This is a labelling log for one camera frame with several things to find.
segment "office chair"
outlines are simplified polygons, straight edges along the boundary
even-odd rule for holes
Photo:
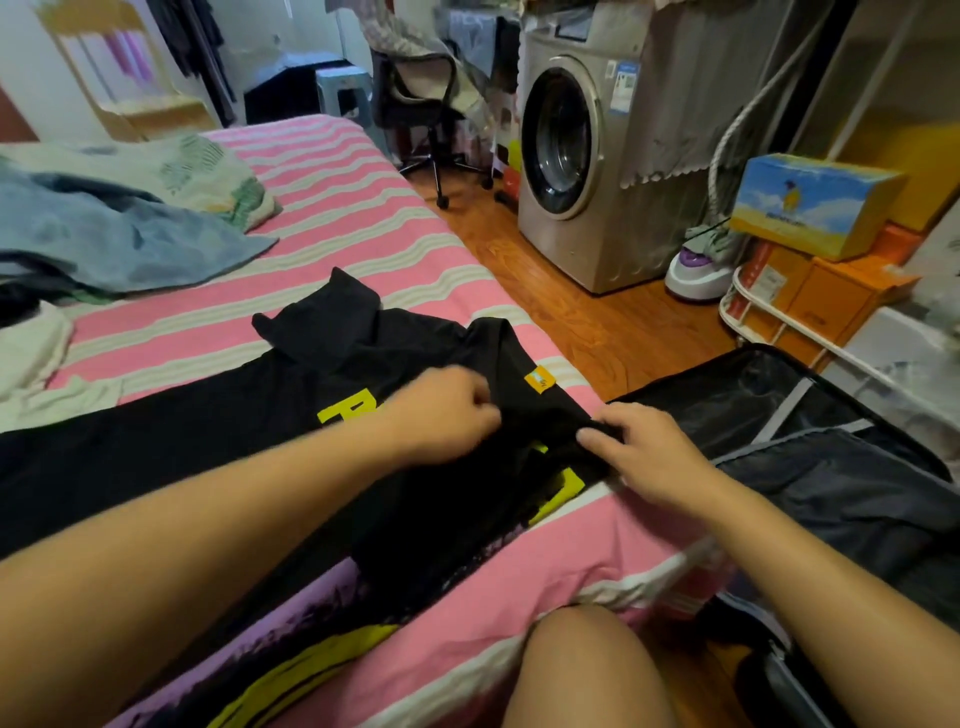
[[[381,129],[411,129],[412,127],[426,127],[427,149],[426,155],[410,158],[400,168],[401,175],[421,169],[427,164],[433,167],[433,178],[437,184],[437,207],[447,209],[450,199],[444,195],[440,182],[440,165],[446,164],[475,172],[483,176],[480,182],[484,189],[493,187],[492,173],[489,169],[474,167],[467,164],[463,155],[445,153],[437,138],[437,125],[456,119],[463,119],[463,115],[451,109],[448,105],[450,93],[457,79],[457,66],[454,59],[443,53],[432,53],[425,56],[391,56],[378,51],[371,51],[373,57],[373,123]],[[396,64],[417,63],[426,61],[446,61],[450,65],[450,78],[446,84],[444,98],[419,99],[404,85]]]

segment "clothing label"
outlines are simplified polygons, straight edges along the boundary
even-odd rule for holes
[[[750,287],[750,292],[764,303],[772,304],[785,284],[786,276],[783,273],[765,265]]]
[[[537,394],[541,395],[550,387],[557,383],[557,379],[546,371],[544,367],[537,367],[533,372],[524,377],[527,384],[534,388]]]
[[[616,67],[616,82],[613,84],[613,96],[610,110],[618,113],[630,113],[630,104],[634,101],[636,77],[640,74],[640,64],[621,61]]]

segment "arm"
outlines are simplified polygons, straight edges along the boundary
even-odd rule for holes
[[[0,562],[0,725],[102,725],[376,479],[500,423],[487,382],[426,372],[376,412],[117,506]]]
[[[705,521],[773,603],[857,725],[940,728],[960,716],[960,635],[716,470],[668,414],[611,404],[626,445],[578,439],[641,496]]]

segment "pink striped bedsheet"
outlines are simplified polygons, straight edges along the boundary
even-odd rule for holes
[[[352,122],[327,116],[212,133],[284,210],[256,232],[266,254],[202,285],[67,309],[72,376],[119,379],[121,401],[211,376],[268,349],[272,315],[322,286],[334,266],[385,307],[468,324],[499,316],[587,411],[601,403],[557,347]],[[275,725],[428,725],[468,710],[516,663],[536,620],[572,601],[643,619],[655,605],[696,612],[726,578],[709,537],[601,484],[494,556],[432,609],[281,716]]]

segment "door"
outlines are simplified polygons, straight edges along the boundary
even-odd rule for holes
[[[587,205],[603,161],[602,133],[587,70],[568,56],[551,59],[530,87],[520,130],[523,170],[545,212],[567,220]]]

